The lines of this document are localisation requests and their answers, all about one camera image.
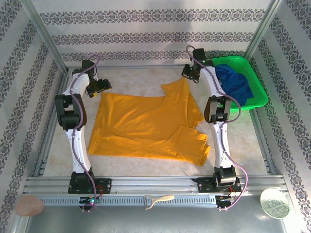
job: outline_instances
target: round plate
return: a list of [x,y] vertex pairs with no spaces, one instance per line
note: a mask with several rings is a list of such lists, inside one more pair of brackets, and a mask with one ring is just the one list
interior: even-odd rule
[[264,190],[260,196],[261,206],[267,215],[282,219],[290,212],[290,203],[280,191],[274,188]]

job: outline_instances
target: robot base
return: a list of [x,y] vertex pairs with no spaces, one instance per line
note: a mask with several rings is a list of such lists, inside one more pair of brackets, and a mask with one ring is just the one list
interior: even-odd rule
[[214,174],[214,177],[199,177],[197,179],[192,179],[194,182],[198,184],[198,191],[199,193],[219,193],[219,192],[225,192],[229,189],[229,187],[232,188],[234,192],[241,192],[241,185],[240,185],[240,179],[237,177],[235,180],[234,185],[229,186],[216,186],[216,177]]
[[[101,188],[103,188],[103,194],[110,194],[111,190],[111,179],[101,178],[95,179],[92,168],[89,170],[89,174],[96,185],[96,193],[101,193]],[[94,188],[88,175],[84,173],[73,172],[71,174],[71,179],[68,188],[69,194],[94,194]]]

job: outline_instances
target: white floor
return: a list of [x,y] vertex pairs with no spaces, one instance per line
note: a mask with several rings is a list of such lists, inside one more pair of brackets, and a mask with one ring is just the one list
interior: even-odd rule
[[[171,83],[181,77],[182,69],[115,69],[98,70],[99,78],[108,79],[112,90],[109,92],[135,96],[163,96],[160,85]],[[189,81],[190,90],[201,111],[204,111],[207,95],[203,83]],[[83,96],[87,113],[85,130],[86,145],[95,122],[101,96],[90,99]],[[89,160],[95,176],[170,176],[170,175],[212,175],[215,164],[215,150],[211,130],[206,122],[201,123],[198,130],[208,135],[207,143],[211,150],[207,162],[199,167],[187,162],[140,159],[111,156],[92,156]],[[249,174],[267,174],[262,154],[258,145],[253,123],[248,111],[243,111],[236,122],[228,126],[228,140],[232,158],[243,166]],[[72,173],[72,157],[68,139],[63,129],[57,125],[44,171],[44,176],[70,176]]]

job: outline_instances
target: yellow shirt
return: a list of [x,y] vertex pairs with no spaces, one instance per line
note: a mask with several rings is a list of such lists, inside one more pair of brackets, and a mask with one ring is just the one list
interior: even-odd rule
[[187,80],[163,84],[163,97],[103,93],[88,153],[174,159],[203,166],[207,136],[195,128],[204,120]]

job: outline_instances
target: black floral pattern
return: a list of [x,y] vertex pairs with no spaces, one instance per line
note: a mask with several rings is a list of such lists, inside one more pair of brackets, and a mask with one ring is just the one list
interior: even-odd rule
[[[259,81],[261,82],[263,88],[267,92],[266,86],[264,84],[264,81],[262,79],[262,75],[260,73],[260,70],[256,64],[256,61],[254,59],[251,59],[250,62],[254,72],[256,73]],[[271,102],[271,99],[268,94],[268,103],[264,106],[266,114],[268,116],[268,119],[270,121],[270,127],[273,129],[274,132],[274,137],[277,143],[277,146],[279,148],[279,152],[281,153],[281,157],[284,161],[285,164],[285,169],[288,172],[288,177],[290,177],[290,182],[293,186],[293,191],[295,192],[295,197],[298,200],[298,204],[300,205],[300,211],[304,215],[304,220],[307,222],[307,227],[308,230],[311,231],[311,206],[310,206],[310,201],[307,199],[308,194],[304,190],[304,185],[302,184],[301,177],[299,176],[299,171],[297,170],[297,166],[294,162],[294,159],[292,157],[292,153],[289,149],[288,143],[286,138],[284,137],[284,133],[281,127],[281,124],[277,118],[277,115],[275,114],[275,109],[274,106]],[[266,134],[264,132],[264,127],[261,120],[261,128],[264,134],[264,137],[266,138]]]
[[[255,70],[255,68],[256,68],[256,69],[257,69],[256,71],[259,72],[259,71],[258,71],[257,64],[256,64],[256,62],[255,62],[255,59],[254,59],[253,57],[251,58],[251,61],[249,62],[249,64],[251,65],[251,67],[253,68],[253,70]],[[257,113],[258,120],[259,120],[261,129],[262,129],[263,134],[264,134],[263,124],[262,124],[261,119],[260,119],[260,117],[259,117],[259,113],[258,113],[257,108],[255,109],[255,111],[256,111],[256,113]],[[281,175],[282,173],[280,172],[280,170],[279,170],[278,167],[276,166],[276,163],[274,162],[274,159],[273,159],[273,157],[272,157],[272,153],[271,153],[271,149],[270,149],[270,146],[269,146],[269,142],[268,142],[268,139],[267,139],[267,137],[266,137],[265,134],[264,134],[264,140],[265,140],[265,142],[266,142],[267,149],[268,149],[268,151],[269,151],[269,154],[270,154],[270,157],[271,157],[271,160],[272,160],[272,165],[273,165],[273,167],[274,167],[274,170],[275,170],[275,172],[276,172],[276,175]]]
[[110,33],[54,35],[56,45],[163,43],[163,42],[249,42],[253,33],[181,32],[181,33]]
[[311,72],[306,66],[306,62],[301,57],[298,49],[294,45],[293,40],[286,31],[278,16],[274,17],[270,24],[270,29],[273,32],[275,38],[278,41],[284,55],[287,58],[288,63],[291,65],[293,73],[296,75],[296,79],[301,86],[301,90],[307,97],[307,100],[311,101]]
[[[68,76],[65,76],[65,75],[61,74],[61,77],[60,77],[60,79],[59,79],[59,82],[58,82],[58,84],[57,84],[57,88],[56,88],[56,91],[55,91],[56,94],[61,94],[61,93],[60,93],[60,91],[61,91],[61,90],[60,90],[60,86],[61,86],[62,82],[64,81],[64,80],[63,80],[64,77],[68,78]],[[45,128],[44,128],[44,131],[43,131],[43,133],[42,133],[40,148],[39,148],[38,154],[37,154],[37,156],[36,156],[36,162],[35,162],[35,166],[34,166],[34,170],[33,170],[32,176],[35,176],[35,169],[36,169],[36,167],[38,166],[39,157],[40,157],[40,154],[42,153],[44,141],[45,141],[45,138],[46,138],[46,136],[47,136],[47,132],[48,132],[48,128],[49,128],[49,125],[50,125],[50,122],[51,122],[51,118],[52,118],[52,114],[53,114],[53,109],[54,109],[54,107],[55,107],[55,103],[54,103],[54,101],[52,101],[51,110],[50,110],[49,116],[47,117],[47,123],[46,123]]]
[[4,233],[6,231],[7,221],[11,216],[11,211],[13,209],[13,205],[17,198],[17,191],[20,187],[20,182],[22,180],[22,176],[26,169],[26,164],[28,162],[28,158],[32,149],[33,142],[35,140],[35,136],[37,134],[39,124],[45,109],[46,102],[48,100],[48,96],[55,80],[55,75],[57,73],[58,66],[55,61],[53,61],[49,73],[47,75],[46,81],[42,88],[40,98],[36,105],[36,109],[28,128],[28,132],[26,134],[25,142],[22,146],[22,150],[20,151],[20,155],[18,157],[18,162],[16,163],[16,167],[14,168],[13,176],[9,184],[9,189],[7,190],[7,194],[4,198],[4,204],[1,207],[0,213],[0,233]]
[[26,28],[24,29],[18,43],[16,44],[9,60],[6,63],[6,66],[3,68],[0,77],[0,107],[2,107],[2,103],[5,100],[5,96],[7,95],[10,87],[12,85],[12,81],[15,79],[17,71],[19,70],[19,66],[21,65],[26,52],[28,51],[31,42],[33,41],[37,31],[35,26],[31,21],[28,22]]
[[259,51],[267,65],[269,74],[271,75],[272,81],[275,84],[278,96],[283,103],[283,107],[292,126],[297,142],[299,142],[300,149],[303,151],[306,162],[310,165],[311,169],[311,138],[307,132],[306,126],[301,120],[300,114],[296,108],[296,104],[288,91],[287,85],[283,80],[283,77],[277,67],[276,61],[270,52],[269,47],[264,39],[261,40]]
[[34,90],[36,81],[41,72],[42,66],[46,57],[48,56],[49,50],[46,45],[43,43],[39,49],[39,52],[35,58],[32,69],[29,72],[28,78],[24,84],[24,87],[19,95],[19,98],[16,103],[16,107],[13,110],[11,119],[8,121],[6,130],[3,133],[3,136],[0,140],[0,175],[2,174],[2,169],[5,166],[5,161],[7,156],[10,153],[12,143],[15,140],[17,130],[22,121],[26,108],[28,106],[31,94]]
[[157,9],[41,13],[46,25],[127,22],[259,22],[264,9]]
[[[63,53],[65,62],[77,62],[85,60],[91,55],[96,54],[101,61],[121,61],[121,60],[170,60],[188,59],[189,56],[184,50],[174,51],[121,51],[121,52],[81,52]],[[206,51],[207,58],[225,56],[243,56],[244,51],[211,50]]]
[[21,9],[19,0],[7,0],[0,10],[0,41]]
[[311,39],[311,6],[307,0],[286,0],[286,4],[296,16],[303,30]]

